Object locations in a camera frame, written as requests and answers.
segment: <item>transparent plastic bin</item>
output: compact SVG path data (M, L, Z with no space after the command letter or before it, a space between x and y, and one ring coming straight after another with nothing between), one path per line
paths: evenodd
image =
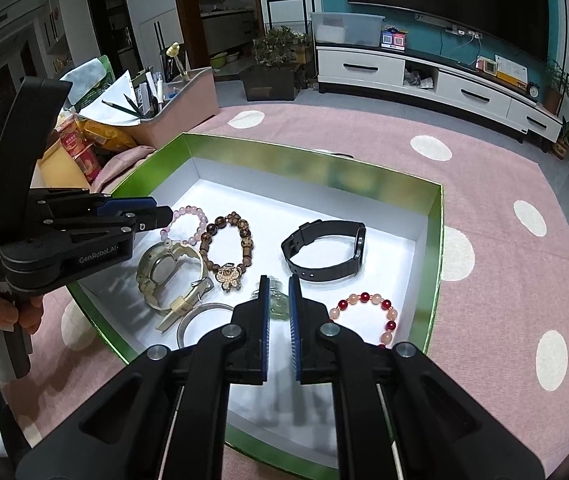
M350 12L311 12L317 43L379 46L384 16Z

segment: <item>beaded bracelet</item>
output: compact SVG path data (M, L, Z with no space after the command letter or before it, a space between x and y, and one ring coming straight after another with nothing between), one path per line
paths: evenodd
M367 303L369 300L371 300L374 305L379 304L382 310L387 311L388 321L384 326L384 332L379 337L379 346L385 347L391 343L391 340L393 339L392 332L397 328L397 323L395 322L397 319L397 310L395 310L391 305L391 300L385 300L379 294L373 294L373 296L371 296L368 292L363 292L362 294L350 294L346 300L338 301L336 308L329 310L328 317L330 317L331 320L336 320L340 317L340 312L346 310L350 304L356 304L358 301Z
M206 229L206 222L208 222L209 219L206 218L206 215L202 209L194 205L188 205L186 207L181 207L177 211L173 211L173 220L171 220L171 223L167 227L160 231L160 239L163 242L168 240L168 233L171 231L171 226L176 222L176 220L178 220L178 218L184 215L196 215L197 218L200 219L200 225L198 226L198 229L194 235L188 240L182 240L182 243L184 245L189 244L194 246L197 242L200 241L200 237L204 234L204 231Z
M242 263L235 266L232 263L219 266L209 259L209 245L219 229L224 229L227 224L236 226L240 230L240 244L242 245ZM235 211L226 216L218 216L215 222L206 226L206 232L200 235L200 254L206 264L207 269L215 274L215 279L222 284L222 290L228 292L231 287L240 290L240 278L251 266L251 254L253 250L253 240L248 222L243 220Z

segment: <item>drawer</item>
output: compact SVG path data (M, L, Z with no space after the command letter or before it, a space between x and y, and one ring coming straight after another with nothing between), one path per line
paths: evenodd
M553 142L557 141L561 129L561 125L557 121L516 99L511 100L511 107L506 118L512 123L519 124L522 130L531 130Z
M438 76L435 93L457 101L467 110L483 110L498 117L506 117L511 104L511 98L497 90L442 71Z
M321 82L354 82L372 88L402 86L404 63L403 59L397 57L366 52L317 51L318 78Z

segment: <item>brown wooden bead bracelet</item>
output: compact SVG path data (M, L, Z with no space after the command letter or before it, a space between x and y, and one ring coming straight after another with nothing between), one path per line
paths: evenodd
M242 245L242 263L235 266L232 263L219 266L209 259L209 245L219 229L224 229L227 224L237 227L240 230L240 244ZM215 279L222 284L222 290L229 292L231 287L240 290L240 279L242 274L251 266L251 254L253 250L253 240L248 222L243 220L235 211L226 217L218 216L212 224L206 226L206 232L200 237L200 254L204 263L211 272L215 274Z

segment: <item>metal screw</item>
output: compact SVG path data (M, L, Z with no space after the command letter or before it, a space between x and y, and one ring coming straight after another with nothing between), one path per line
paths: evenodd
M160 361L167 356L167 347L163 345L154 345L147 350L147 357L152 361Z
M406 341L395 345L395 351L400 357L413 357L415 355L415 346Z
M222 335L233 339L242 334L242 329L238 325L228 324L222 327Z
M320 327L320 332L322 332L327 337L333 337L340 333L340 325L336 323L324 323Z

